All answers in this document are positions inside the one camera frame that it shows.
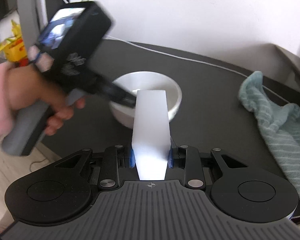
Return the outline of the person's left hand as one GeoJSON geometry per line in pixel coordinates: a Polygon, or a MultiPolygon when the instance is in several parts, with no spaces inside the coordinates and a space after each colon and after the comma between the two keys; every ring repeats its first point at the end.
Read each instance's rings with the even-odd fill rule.
{"type": "Polygon", "coordinates": [[[39,100],[47,103],[54,115],[46,122],[46,135],[54,135],[66,120],[71,119],[75,107],[82,109],[85,106],[84,98],[68,105],[66,94],[61,88],[44,79],[32,66],[13,68],[7,72],[7,98],[10,109],[14,112],[39,100]]]}

